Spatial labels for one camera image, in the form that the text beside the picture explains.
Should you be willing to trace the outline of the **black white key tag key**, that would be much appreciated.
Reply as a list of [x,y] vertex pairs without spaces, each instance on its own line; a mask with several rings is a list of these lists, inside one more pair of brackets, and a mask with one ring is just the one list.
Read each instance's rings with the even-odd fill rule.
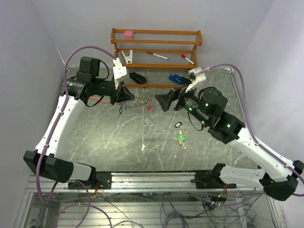
[[182,126],[182,122],[177,122],[174,127],[178,130],[178,133],[179,134],[182,134],[181,133],[181,126]]

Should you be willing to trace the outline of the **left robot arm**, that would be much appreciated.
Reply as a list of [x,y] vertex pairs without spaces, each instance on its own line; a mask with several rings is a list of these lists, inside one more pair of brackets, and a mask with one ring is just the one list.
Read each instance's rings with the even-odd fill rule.
[[95,167],[63,159],[75,121],[91,96],[107,96],[113,105],[134,100],[134,95],[124,85],[129,73],[120,59],[113,60],[114,77],[110,81],[98,77],[100,63],[100,59],[82,57],[76,75],[68,78],[61,87],[47,131],[35,149],[26,151],[23,157],[34,174],[61,183],[80,180],[87,189],[96,185]]

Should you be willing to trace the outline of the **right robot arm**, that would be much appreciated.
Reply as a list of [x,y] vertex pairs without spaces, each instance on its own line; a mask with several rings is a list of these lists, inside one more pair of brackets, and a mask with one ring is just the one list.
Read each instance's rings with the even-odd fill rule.
[[258,165],[258,169],[245,169],[216,164],[209,178],[195,178],[196,184],[211,184],[215,188],[224,184],[244,185],[261,189],[279,201],[285,201],[295,193],[298,175],[304,169],[303,162],[286,159],[255,142],[245,124],[224,110],[228,100],[217,88],[207,87],[195,95],[195,91],[186,92],[185,86],[174,87],[169,93],[155,95],[155,98],[164,112],[177,101],[175,111],[185,109],[213,138],[236,148]]

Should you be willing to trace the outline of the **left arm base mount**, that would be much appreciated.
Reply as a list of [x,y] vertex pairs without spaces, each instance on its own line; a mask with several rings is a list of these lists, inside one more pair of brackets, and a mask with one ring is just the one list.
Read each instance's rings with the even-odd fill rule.
[[97,190],[109,190],[112,185],[112,174],[110,172],[97,172],[94,188]]

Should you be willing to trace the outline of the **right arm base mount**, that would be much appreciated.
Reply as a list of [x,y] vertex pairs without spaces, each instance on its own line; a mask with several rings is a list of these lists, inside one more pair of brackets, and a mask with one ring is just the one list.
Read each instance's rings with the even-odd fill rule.
[[228,189],[236,189],[236,184],[225,184],[219,177],[213,176],[211,171],[195,172],[194,178],[190,180],[196,189],[223,189],[227,185]]

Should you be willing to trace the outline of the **grey keyring disc with rings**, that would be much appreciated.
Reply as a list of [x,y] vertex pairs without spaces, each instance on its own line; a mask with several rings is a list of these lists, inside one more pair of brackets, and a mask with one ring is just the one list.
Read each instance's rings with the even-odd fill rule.
[[127,110],[129,109],[141,109],[141,108],[147,108],[151,104],[151,99],[147,97],[142,96],[136,96],[133,101],[131,101],[129,104],[127,102],[121,102],[118,104],[118,107],[124,109],[124,104],[127,105]]

